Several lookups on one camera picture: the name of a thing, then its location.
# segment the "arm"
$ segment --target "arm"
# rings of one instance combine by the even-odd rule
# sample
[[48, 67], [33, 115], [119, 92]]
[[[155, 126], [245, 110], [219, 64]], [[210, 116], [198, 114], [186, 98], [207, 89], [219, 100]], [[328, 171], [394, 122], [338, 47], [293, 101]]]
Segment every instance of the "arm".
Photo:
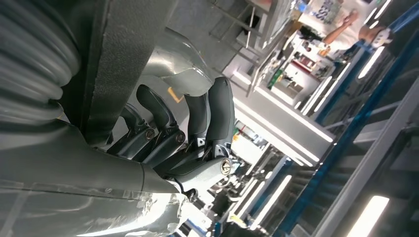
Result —
[[348, 28], [349, 24], [343, 24], [336, 28], [334, 31], [330, 32], [324, 39], [323, 43], [331, 44], [346, 28]]
[[343, 24], [336, 28], [334, 31], [330, 32], [324, 39], [323, 42], [326, 44], [331, 44], [343, 31], [346, 30], [354, 21], [358, 19], [358, 11], [352, 11], [344, 20]]

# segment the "white shirt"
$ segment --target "white shirt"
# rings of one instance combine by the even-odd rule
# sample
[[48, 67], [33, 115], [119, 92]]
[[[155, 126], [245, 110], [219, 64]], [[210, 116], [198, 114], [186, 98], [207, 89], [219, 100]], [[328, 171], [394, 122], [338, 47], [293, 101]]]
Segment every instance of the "white shirt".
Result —
[[325, 37], [340, 27], [351, 11], [358, 11], [358, 19], [330, 44], [332, 49], [348, 49], [358, 41], [364, 21], [376, 6], [377, 0], [371, 3], [363, 0], [343, 0], [343, 3], [338, 0], [311, 0], [309, 10], [301, 15], [299, 21]]

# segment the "fluorescent light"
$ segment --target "fluorescent light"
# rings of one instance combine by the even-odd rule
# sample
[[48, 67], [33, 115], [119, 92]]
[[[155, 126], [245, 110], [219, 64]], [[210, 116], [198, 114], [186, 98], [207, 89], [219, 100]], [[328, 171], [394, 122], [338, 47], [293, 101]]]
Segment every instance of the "fluorescent light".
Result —
[[269, 179], [271, 176], [272, 176], [272, 171], [269, 171], [269, 172], [266, 174], [265, 179]]
[[262, 211], [259, 213], [259, 215], [254, 220], [253, 224], [250, 227], [251, 230], [255, 230], [256, 227], [259, 225], [259, 223], [263, 220], [263, 218], [266, 216], [268, 211], [271, 209], [272, 205], [278, 199], [279, 195], [281, 195], [282, 191], [285, 189], [287, 184], [290, 182], [291, 178], [292, 178], [291, 175], [287, 175], [285, 177], [285, 179], [282, 181], [282, 183], [276, 189], [276, 191], [274, 192], [272, 197], [269, 199], [268, 203], [263, 207]]
[[372, 23], [372, 24], [370, 25], [370, 29], [374, 28], [376, 25], [378, 25], [378, 21], [375, 21], [374, 23]]
[[259, 194], [260, 190], [263, 188], [263, 185], [265, 185], [265, 181], [262, 181], [259, 186], [256, 188], [256, 190], [253, 192], [253, 194], [250, 196], [249, 200], [246, 202], [246, 204], [243, 206], [243, 208], [239, 211], [239, 214], [237, 216], [240, 218], [246, 209], [250, 206], [253, 199], [256, 198], [257, 194]]
[[307, 121], [300, 113], [296, 112], [293, 109], [290, 109], [288, 106], [281, 103], [279, 100], [275, 99], [271, 95], [269, 95], [266, 91], [264, 91], [262, 88], [258, 87], [256, 88], [256, 91], [259, 92], [262, 96], [264, 96], [266, 99], [273, 102], [276, 106], [281, 108], [283, 111], [285, 111], [287, 114], [291, 115], [294, 119], [302, 123], [304, 126], [306, 126], [308, 129], [319, 135], [321, 138], [325, 139], [328, 142], [332, 142], [333, 138], [326, 135], [323, 131], [318, 129], [316, 126], [311, 124], [309, 121]]
[[245, 197], [247, 197], [247, 195], [250, 193], [250, 191], [253, 189], [253, 187], [256, 185], [257, 180], [253, 180], [253, 182], [250, 184], [250, 186], [248, 187], [248, 189], [246, 190], [246, 192], [243, 194], [242, 198], [240, 199], [240, 201], [238, 201], [236, 203], [236, 205], [234, 206], [233, 210], [231, 210], [231, 212], [235, 213], [236, 210], [239, 208], [239, 206], [242, 204], [242, 202], [245, 200]]
[[384, 48], [385, 48], [384, 46], [381, 46], [381, 47], [379, 47], [376, 50], [376, 52], [370, 58], [370, 60], [368, 61], [368, 63], [362, 69], [362, 71], [359, 74], [358, 78], [363, 78], [368, 73], [368, 71], [371, 69], [371, 67], [373, 66], [373, 64], [376, 62], [376, 60], [378, 59], [378, 57], [380, 56], [380, 54], [382, 53], [382, 51], [384, 50]]
[[339, 77], [336, 78], [336, 80], [334, 81], [334, 83], [332, 84], [332, 86], [329, 88], [328, 92], [326, 92], [326, 95], [323, 96], [323, 99], [319, 102], [319, 104], [316, 106], [316, 108], [314, 109], [314, 112], [317, 112], [320, 107], [323, 105], [324, 101], [326, 100], [326, 98], [330, 95], [330, 93], [332, 92], [333, 88], [336, 86], [337, 82], [342, 78], [342, 76], [346, 73], [346, 70], [348, 70], [349, 65], [351, 65], [351, 63], [346, 64], [346, 67], [343, 69], [343, 71], [339, 74]]
[[312, 160], [314, 160], [315, 162], [318, 162], [319, 161], [319, 158], [317, 156], [315, 156], [314, 154], [312, 154], [311, 152], [309, 152], [300, 143], [296, 142], [294, 139], [292, 139], [291, 137], [289, 137], [286, 133], [284, 133], [283, 131], [281, 131], [279, 128], [275, 127], [273, 124], [271, 124], [270, 122], [268, 122], [266, 119], [264, 119], [262, 116], [260, 116], [259, 114], [257, 114], [255, 111], [251, 110], [248, 106], [246, 106], [245, 104], [243, 104], [242, 102], [240, 102], [238, 99], [233, 98], [233, 101], [234, 101], [234, 103], [238, 107], [242, 108], [244, 111], [246, 111], [247, 113], [249, 113], [255, 119], [259, 120], [261, 123], [263, 123], [264, 125], [266, 125], [269, 128], [271, 128], [272, 131], [274, 131], [280, 137], [284, 138], [287, 142], [291, 143], [291, 145], [293, 145], [294, 147], [296, 147], [297, 149], [299, 149], [300, 151], [302, 151], [304, 154], [306, 154]]
[[245, 115], [243, 112], [235, 108], [236, 118], [246, 124], [246, 126], [250, 127], [254, 132], [260, 134], [264, 139], [269, 141], [274, 147], [278, 148], [281, 152], [288, 155], [291, 159], [293, 159], [297, 164], [304, 166], [302, 162], [307, 164], [308, 166], [313, 166], [312, 163], [308, 162], [308, 160], [304, 159], [300, 154], [295, 152], [292, 148], [290, 148], [287, 144], [283, 141], [279, 140], [276, 136], [272, 133], [267, 131], [264, 127], [259, 125], [253, 119]]
[[381, 16], [381, 14], [384, 12], [384, 10], [387, 8], [387, 6], [390, 4], [391, 0], [387, 0], [384, 5], [380, 8], [380, 11], [378, 11], [377, 15], [374, 17], [374, 19], [377, 19]]
[[295, 106], [294, 109], [297, 109], [301, 105], [301, 101], [299, 101]]
[[181, 230], [176, 229], [175, 232], [180, 235], [180, 237], [187, 237]]
[[319, 99], [320, 95], [323, 93], [323, 91], [326, 89], [327, 85], [329, 84], [330, 80], [332, 80], [332, 76], [328, 77], [325, 82], [322, 84], [322, 87], [317, 91], [317, 93], [314, 95], [313, 99], [310, 100], [310, 104], [305, 108], [305, 110], [302, 112], [302, 115], [307, 115], [308, 112], [313, 107], [314, 103], [316, 103], [317, 99]]
[[374, 10], [370, 13], [370, 15], [367, 17], [367, 19], [364, 21], [364, 25], [371, 19], [371, 17], [374, 15], [374, 13], [377, 11], [377, 8], [374, 8]]
[[347, 237], [367, 237], [387, 206], [389, 200], [390, 199], [381, 196], [374, 196], [371, 198]]
[[239, 73], [237, 71], [234, 71], [233, 72], [233, 75], [235, 75], [237, 77], [237, 79], [241, 80], [245, 84], [250, 85], [251, 82], [250, 82], [250, 80], [245, 75], [243, 75], [243, 74], [241, 74], [241, 73]]

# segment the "ceiling light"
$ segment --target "ceiling light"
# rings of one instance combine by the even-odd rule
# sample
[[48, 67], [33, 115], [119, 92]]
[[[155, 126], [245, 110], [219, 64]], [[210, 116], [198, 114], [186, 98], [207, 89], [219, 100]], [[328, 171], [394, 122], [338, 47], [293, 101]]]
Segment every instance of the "ceiling light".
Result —
[[390, 4], [391, 0], [387, 0], [384, 5], [380, 8], [380, 11], [378, 11], [377, 15], [374, 17], [374, 19], [377, 19], [381, 16], [381, 14], [384, 12], [384, 10], [387, 8], [387, 6]]
[[245, 75], [243, 75], [243, 74], [241, 74], [241, 73], [239, 73], [237, 71], [234, 71], [233, 72], [233, 75], [235, 75], [237, 77], [237, 79], [241, 80], [246, 85], [250, 85], [251, 82], [250, 82], [250, 80]]
[[274, 131], [276, 134], [278, 134], [280, 137], [284, 138], [287, 142], [289, 142], [291, 145], [302, 151], [304, 154], [306, 154], [308, 157], [310, 157], [315, 162], [319, 161], [319, 158], [315, 156], [313, 153], [309, 152], [305, 147], [303, 147], [300, 143], [296, 142], [294, 139], [292, 139], [290, 136], [288, 136], [286, 133], [281, 131], [279, 128], [275, 127], [273, 124], [268, 122], [266, 119], [264, 119], [262, 116], [257, 114], [255, 111], [251, 110], [248, 106], [240, 102], [238, 99], [233, 98], [234, 103], [242, 108], [244, 111], [249, 113], [251, 116], [253, 116], [255, 119], [259, 120], [262, 124], [268, 126], [271, 128], [272, 131]]
[[281, 108], [283, 111], [285, 111], [287, 114], [291, 115], [294, 119], [302, 123], [304, 126], [306, 126], [308, 129], [319, 135], [321, 138], [325, 139], [328, 142], [332, 142], [333, 138], [329, 137], [327, 134], [325, 134], [323, 131], [318, 129], [316, 126], [311, 124], [309, 121], [307, 121], [300, 113], [296, 112], [293, 109], [290, 109], [288, 106], [281, 103], [279, 100], [275, 99], [271, 95], [269, 95], [266, 91], [264, 91], [262, 88], [258, 87], [256, 88], [256, 91], [259, 92], [262, 96], [264, 96], [266, 99], [273, 102], [276, 106]]
[[384, 46], [379, 47], [376, 52], [373, 54], [373, 56], [370, 58], [367, 64], [365, 64], [364, 68], [362, 69], [361, 73], [359, 74], [358, 78], [363, 78], [368, 73], [368, 71], [371, 69], [373, 64], [376, 62], [382, 51], [384, 50]]
[[299, 101], [295, 106], [294, 109], [297, 109], [301, 105], [301, 101]]
[[239, 206], [242, 204], [242, 202], [245, 200], [245, 198], [247, 197], [247, 195], [250, 193], [250, 191], [253, 189], [253, 187], [256, 185], [257, 180], [253, 180], [253, 182], [251, 182], [250, 186], [248, 187], [248, 189], [245, 191], [245, 193], [243, 194], [242, 198], [240, 199], [240, 201], [238, 201], [236, 203], [236, 205], [234, 205], [233, 209], [231, 210], [231, 212], [235, 213], [236, 210], [239, 208]]
[[375, 11], [377, 11], [377, 8], [374, 8], [374, 10], [370, 13], [370, 15], [364, 21], [364, 25], [371, 19], [371, 17], [374, 15]]
[[259, 186], [256, 188], [256, 190], [253, 192], [253, 194], [250, 196], [249, 200], [246, 202], [246, 204], [243, 206], [242, 210], [239, 211], [239, 214], [237, 214], [237, 216], [240, 218], [244, 212], [246, 211], [246, 209], [250, 206], [251, 202], [253, 201], [253, 199], [256, 198], [257, 194], [259, 194], [260, 190], [263, 188], [263, 186], [265, 185], [265, 181], [262, 181]]
[[319, 99], [320, 95], [323, 93], [323, 91], [326, 89], [329, 82], [332, 80], [332, 76], [328, 77], [325, 82], [322, 84], [322, 87], [317, 91], [317, 93], [314, 95], [313, 99], [310, 100], [310, 104], [305, 108], [305, 110], [302, 112], [302, 115], [307, 115], [308, 112], [313, 107], [314, 103], [316, 103], [317, 99]]
[[272, 176], [272, 171], [269, 171], [269, 172], [266, 174], [265, 179], [269, 179], [271, 176]]
[[266, 216], [268, 211], [271, 209], [272, 205], [276, 202], [279, 195], [281, 195], [282, 191], [285, 189], [287, 184], [290, 182], [292, 176], [287, 175], [285, 179], [282, 181], [282, 183], [278, 186], [272, 197], [269, 199], [268, 203], [263, 207], [262, 211], [259, 213], [259, 215], [256, 217], [254, 222], [252, 223], [250, 229], [255, 230], [256, 227], [259, 225], [259, 223], [263, 220], [263, 218]]
[[376, 25], [378, 25], [378, 21], [375, 21], [374, 23], [372, 23], [372, 24], [370, 25], [370, 29], [374, 28]]
[[337, 82], [342, 78], [342, 76], [346, 73], [346, 70], [348, 70], [349, 65], [351, 65], [351, 63], [346, 64], [346, 67], [343, 69], [343, 71], [339, 74], [339, 77], [336, 78], [336, 80], [334, 81], [334, 83], [332, 84], [332, 86], [329, 88], [328, 92], [326, 92], [326, 95], [323, 96], [323, 99], [320, 101], [320, 103], [317, 105], [317, 107], [314, 109], [314, 112], [317, 112], [320, 107], [323, 105], [324, 101], [326, 100], [326, 98], [330, 95], [330, 93], [332, 92], [333, 88], [336, 86]]
[[181, 230], [176, 229], [175, 232], [180, 236], [180, 237], [187, 237]]
[[367, 237], [390, 199], [374, 196], [359, 216], [347, 237]]

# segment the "metal screw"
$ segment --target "metal screw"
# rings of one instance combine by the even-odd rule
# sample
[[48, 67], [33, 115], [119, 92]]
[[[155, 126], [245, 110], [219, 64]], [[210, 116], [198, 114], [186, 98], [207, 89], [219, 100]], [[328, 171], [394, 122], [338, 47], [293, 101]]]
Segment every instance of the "metal screw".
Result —
[[182, 143], [185, 141], [185, 134], [183, 132], [180, 132], [179, 134], [176, 135], [176, 142], [178, 143]]
[[231, 171], [231, 164], [229, 159], [224, 159], [221, 163], [221, 173], [223, 175], [230, 174]]
[[154, 130], [149, 129], [148, 131], [145, 132], [145, 139], [147, 139], [147, 141], [150, 141], [153, 138], [154, 138]]

